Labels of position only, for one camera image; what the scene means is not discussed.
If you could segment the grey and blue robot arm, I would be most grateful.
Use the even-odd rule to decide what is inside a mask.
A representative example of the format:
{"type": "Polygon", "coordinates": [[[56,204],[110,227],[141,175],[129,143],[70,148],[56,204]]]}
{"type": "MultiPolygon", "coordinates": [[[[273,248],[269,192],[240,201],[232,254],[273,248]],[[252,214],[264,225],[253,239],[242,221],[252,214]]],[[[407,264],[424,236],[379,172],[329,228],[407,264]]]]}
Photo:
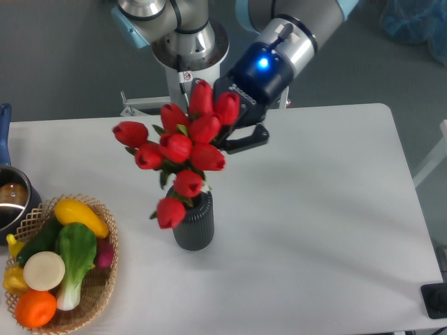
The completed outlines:
{"type": "Polygon", "coordinates": [[[123,115],[133,116],[174,102],[186,107],[199,80],[216,95],[240,97],[235,126],[222,130],[217,147],[230,154],[267,143],[263,120],[268,108],[287,104],[289,84],[312,60],[354,9],[354,1],[236,1],[239,23],[257,34],[244,54],[225,73],[221,63],[230,41],[224,27],[210,17],[207,1],[119,1],[115,24],[130,44],[150,46],[165,68],[169,94],[124,99],[123,115]],[[253,126],[250,136],[233,140],[235,128],[253,126]]]}

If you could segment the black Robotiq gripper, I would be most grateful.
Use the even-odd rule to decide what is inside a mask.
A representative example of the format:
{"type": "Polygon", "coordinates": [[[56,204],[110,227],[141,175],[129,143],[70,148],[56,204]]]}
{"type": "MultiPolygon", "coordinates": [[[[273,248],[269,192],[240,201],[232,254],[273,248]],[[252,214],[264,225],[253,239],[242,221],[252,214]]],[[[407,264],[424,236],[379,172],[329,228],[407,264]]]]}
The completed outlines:
{"type": "MultiPolygon", "coordinates": [[[[227,154],[236,154],[268,143],[270,134],[266,127],[257,124],[265,118],[267,108],[290,84],[294,71],[291,61],[280,51],[286,44],[275,41],[271,44],[255,42],[242,58],[214,83],[214,97],[226,92],[240,96],[246,110],[240,113],[235,126],[223,126],[212,144],[227,154]],[[236,128],[255,125],[251,135],[230,140],[236,128]]],[[[191,84],[190,96],[202,96],[206,92],[206,81],[196,78],[191,84]]]]}

